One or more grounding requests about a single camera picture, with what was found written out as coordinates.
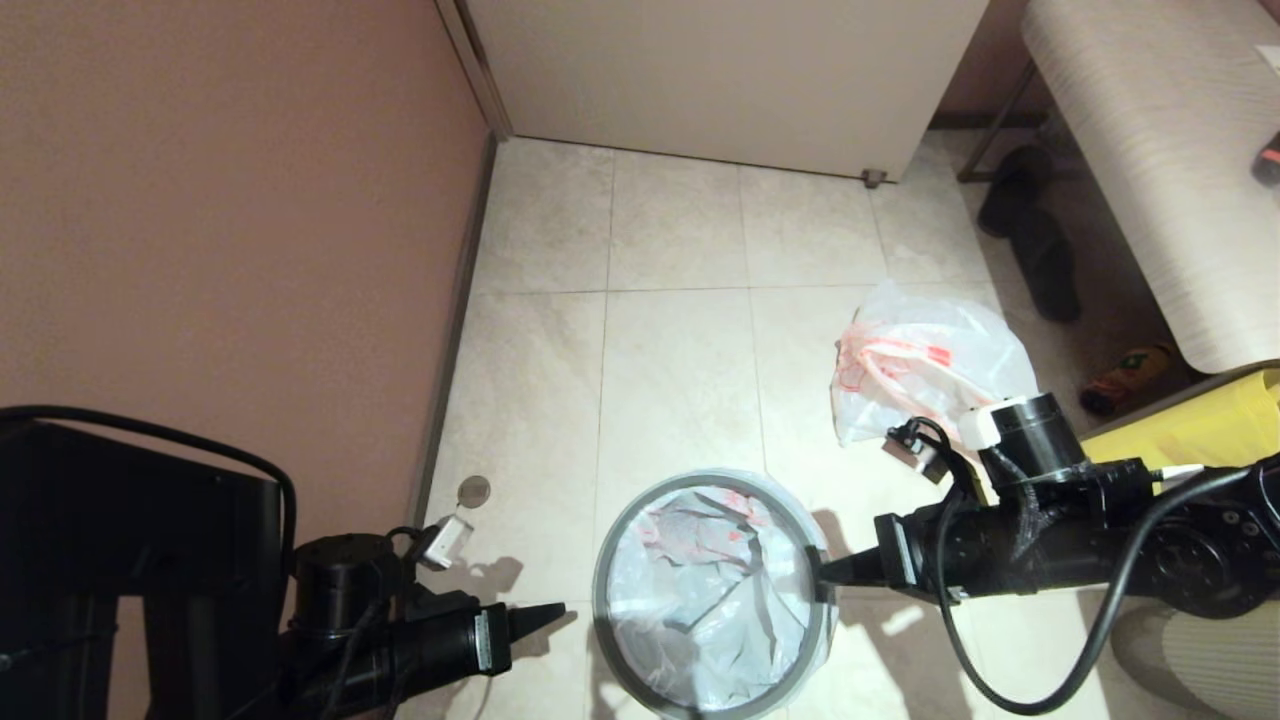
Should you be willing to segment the yellow fabric bag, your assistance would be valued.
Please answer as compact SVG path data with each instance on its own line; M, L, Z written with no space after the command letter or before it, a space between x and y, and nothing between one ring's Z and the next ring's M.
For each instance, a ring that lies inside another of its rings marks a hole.
M1100 462L1249 466L1280 454L1280 365L1207 380L1101 427L1082 443Z

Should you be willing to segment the orange brown shoe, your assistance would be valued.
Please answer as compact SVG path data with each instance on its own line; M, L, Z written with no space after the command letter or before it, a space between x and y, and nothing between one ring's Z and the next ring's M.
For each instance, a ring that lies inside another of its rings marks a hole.
M1111 416L1134 398L1172 364L1175 351L1171 345L1157 343L1133 348L1114 366L1096 375L1079 392L1078 402L1097 416Z

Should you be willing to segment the white garbage bag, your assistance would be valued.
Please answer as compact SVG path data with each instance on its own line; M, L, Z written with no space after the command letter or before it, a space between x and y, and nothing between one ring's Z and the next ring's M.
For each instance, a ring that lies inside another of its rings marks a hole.
M1029 354L1001 315L893 281L864 297L835 347L829 406L842 446L913 416L957 438L964 413L1039 392Z

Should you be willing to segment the beige wood-grain bench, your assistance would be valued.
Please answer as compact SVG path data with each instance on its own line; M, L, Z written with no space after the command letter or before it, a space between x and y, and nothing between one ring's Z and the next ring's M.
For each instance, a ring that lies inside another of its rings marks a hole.
M1280 132L1260 0L1029 0L1021 36L1196 370L1280 360Z

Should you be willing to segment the white liner bag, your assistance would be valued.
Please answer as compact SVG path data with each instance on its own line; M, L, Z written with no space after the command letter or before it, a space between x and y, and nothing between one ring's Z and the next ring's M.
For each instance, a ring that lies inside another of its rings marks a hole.
M603 541L591 588L603 661L660 720L764 720L829 657L828 556L813 515L771 477L671 477Z

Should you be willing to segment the black slipper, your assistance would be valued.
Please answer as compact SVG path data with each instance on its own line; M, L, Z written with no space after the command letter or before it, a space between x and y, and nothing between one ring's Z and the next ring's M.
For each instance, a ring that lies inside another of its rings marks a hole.
M995 238L1007 238L1021 214L1041 199L1053 174L1053 159L1043 147L1023 145L997 165L977 214L977 225Z
M1050 322L1075 322L1082 314L1075 256L1060 223L1044 209L1030 208L1009 240L1036 310Z

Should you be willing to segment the metal bench leg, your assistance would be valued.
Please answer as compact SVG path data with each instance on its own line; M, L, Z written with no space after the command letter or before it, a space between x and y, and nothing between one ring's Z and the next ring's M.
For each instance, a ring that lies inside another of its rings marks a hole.
M1004 100L998 111L991 118L989 123L984 127L977 143L966 156L966 160L956 173L956 182L960 184L974 184L991 182L995 177L992 170L982 170L980 164L983 163L987 152L995 143L997 136L1006 126L1006 120L1012 114L1012 110L1021 101L1021 97L1030 86L1030 82L1037 76L1037 68L1033 59L1029 59L1023 67L1012 90Z

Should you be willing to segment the white cabinet panel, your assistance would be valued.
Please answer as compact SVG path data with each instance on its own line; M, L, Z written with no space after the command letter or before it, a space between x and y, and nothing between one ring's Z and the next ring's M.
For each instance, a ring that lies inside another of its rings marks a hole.
M899 182L989 0L436 0L502 136Z

